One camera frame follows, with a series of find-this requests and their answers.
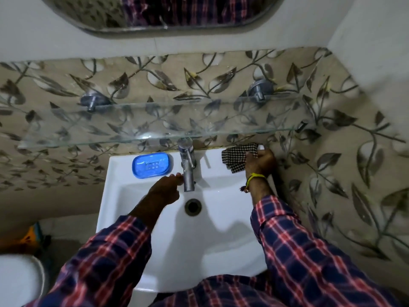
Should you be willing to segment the person's right forearm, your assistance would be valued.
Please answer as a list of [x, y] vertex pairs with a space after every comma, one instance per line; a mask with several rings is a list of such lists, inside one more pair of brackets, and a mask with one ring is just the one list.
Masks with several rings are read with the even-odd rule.
[[253, 180], [251, 225], [275, 296], [287, 307], [401, 307], [338, 247], [302, 226], [266, 180]]

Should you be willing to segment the plaid shirt torso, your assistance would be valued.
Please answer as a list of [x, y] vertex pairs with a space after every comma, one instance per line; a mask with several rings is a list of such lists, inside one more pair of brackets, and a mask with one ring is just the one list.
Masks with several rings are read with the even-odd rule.
[[287, 307], [274, 294], [268, 274], [217, 275], [191, 289], [158, 294], [149, 307]]

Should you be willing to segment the person's right hand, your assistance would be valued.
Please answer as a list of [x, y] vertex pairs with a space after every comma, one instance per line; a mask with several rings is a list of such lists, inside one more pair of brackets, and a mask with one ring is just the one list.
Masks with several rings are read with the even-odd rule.
[[248, 160], [246, 154], [245, 175], [246, 178], [252, 173], [262, 174], [266, 177], [278, 173], [278, 162], [272, 152], [272, 160]]

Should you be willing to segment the yellow thread wristband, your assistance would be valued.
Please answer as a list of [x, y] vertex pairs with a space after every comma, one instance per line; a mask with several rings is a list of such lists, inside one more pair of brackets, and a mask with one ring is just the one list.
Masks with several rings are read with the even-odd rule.
[[240, 191], [244, 192], [244, 193], [249, 193], [251, 190], [251, 183], [253, 180], [267, 180], [266, 176], [262, 175], [262, 174], [257, 174], [257, 173], [252, 173], [250, 174], [250, 176], [247, 178], [245, 185], [240, 187]]

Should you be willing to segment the chrome shelf bracket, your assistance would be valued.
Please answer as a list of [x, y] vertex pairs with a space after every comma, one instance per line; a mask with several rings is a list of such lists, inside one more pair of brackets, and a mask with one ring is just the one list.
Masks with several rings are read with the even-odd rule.
[[247, 93], [258, 103], [265, 103], [274, 94], [274, 83], [268, 79], [257, 80], [249, 86]]
[[88, 113], [94, 113], [99, 107], [111, 105], [111, 101], [98, 91], [90, 91], [80, 97], [79, 105], [86, 108]]

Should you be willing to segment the person's left hand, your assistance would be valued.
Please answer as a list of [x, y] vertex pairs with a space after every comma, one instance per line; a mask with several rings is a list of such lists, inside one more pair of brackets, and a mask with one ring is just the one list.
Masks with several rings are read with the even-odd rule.
[[168, 188], [165, 186], [165, 176], [159, 179], [149, 190], [147, 197], [158, 205], [165, 207], [176, 202], [180, 198], [178, 188]]

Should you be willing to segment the chrome sink drain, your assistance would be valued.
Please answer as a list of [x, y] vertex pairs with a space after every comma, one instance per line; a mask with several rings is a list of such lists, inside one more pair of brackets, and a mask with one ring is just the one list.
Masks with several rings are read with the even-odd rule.
[[189, 199], [184, 205], [185, 213], [190, 217], [195, 217], [200, 214], [202, 204], [197, 199]]

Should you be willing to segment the metal framed wall mirror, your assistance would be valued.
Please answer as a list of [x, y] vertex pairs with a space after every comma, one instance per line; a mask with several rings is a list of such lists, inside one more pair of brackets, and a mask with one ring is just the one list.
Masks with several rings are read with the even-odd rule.
[[97, 36], [227, 29], [263, 19], [283, 0], [41, 0], [70, 25]]

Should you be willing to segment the clear glass wall shelf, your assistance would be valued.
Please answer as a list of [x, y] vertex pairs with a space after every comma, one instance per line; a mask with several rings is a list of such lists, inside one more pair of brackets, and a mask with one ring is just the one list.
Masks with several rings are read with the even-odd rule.
[[300, 96], [204, 98], [52, 108], [38, 113], [18, 144], [40, 149], [101, 143], [296, 130], [312, 116]]

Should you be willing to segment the blue plastic soap dish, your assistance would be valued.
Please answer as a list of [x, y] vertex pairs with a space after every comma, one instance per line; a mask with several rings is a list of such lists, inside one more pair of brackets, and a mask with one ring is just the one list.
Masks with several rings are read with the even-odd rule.
[[166, 175], [170, 169], [170, 157], [163, 152], [136, 156], [131, 166], [132, 173], [137, 179]]

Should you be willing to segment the black white checkered cloth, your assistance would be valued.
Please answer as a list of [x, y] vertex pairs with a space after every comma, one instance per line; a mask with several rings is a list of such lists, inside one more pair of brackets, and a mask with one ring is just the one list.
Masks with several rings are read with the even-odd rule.
[[246, 154], [250, 153], [254, 157], [258, 155], [257, 143], [248, 143], [227, 148], [221, 152], [222, 163], [226, 165], [227, 169], [232, 174], [245, 170]]

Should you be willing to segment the chrome basin tap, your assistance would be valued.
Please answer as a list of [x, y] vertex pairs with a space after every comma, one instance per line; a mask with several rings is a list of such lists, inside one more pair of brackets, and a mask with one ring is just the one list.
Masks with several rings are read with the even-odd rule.
[[193, 140], [191, 138], [180, 138], [177, 141], [183, 168], [184, 192], [195, 191], [193, 170], [196, 168], [196, 157], [194, 154]]

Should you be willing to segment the person's left forearm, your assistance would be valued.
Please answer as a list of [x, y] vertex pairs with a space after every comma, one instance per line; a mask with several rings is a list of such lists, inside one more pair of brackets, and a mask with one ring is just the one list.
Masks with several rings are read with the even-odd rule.
[[151, 256], [151, 232], [169, 201], [148, 194], [129, 216], [91, 237], [48, 294], [22, 307], [127, 307]]

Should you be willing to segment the orange plastic item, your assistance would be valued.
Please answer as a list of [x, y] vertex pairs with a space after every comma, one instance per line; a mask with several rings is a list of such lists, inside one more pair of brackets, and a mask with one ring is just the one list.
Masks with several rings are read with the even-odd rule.
[[44, 241], [43, 232], [39, 222], [34, 223], [29, 227], [26, 235], [20, 239], [20, 243], [30, 247], [30, 248], [39, 248], [42, 246]]

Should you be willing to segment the white ceramic wash basin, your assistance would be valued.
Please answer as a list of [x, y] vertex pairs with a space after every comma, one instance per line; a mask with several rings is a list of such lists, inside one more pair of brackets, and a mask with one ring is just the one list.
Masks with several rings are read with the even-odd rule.
[[[151, 234], [152, 254], [135, 291], [177, 292], [215, 275], [252, 277], [267, 270], [251, 227], [251, 196], [240, 191], [245, 173], [226, 168], [223, 150], [195, 151], [195, 191], [184, 192], [180, 186], [178, 201], [161, 213]], [[189, 199], [202, 204], [195, 217], [185, 213]]]

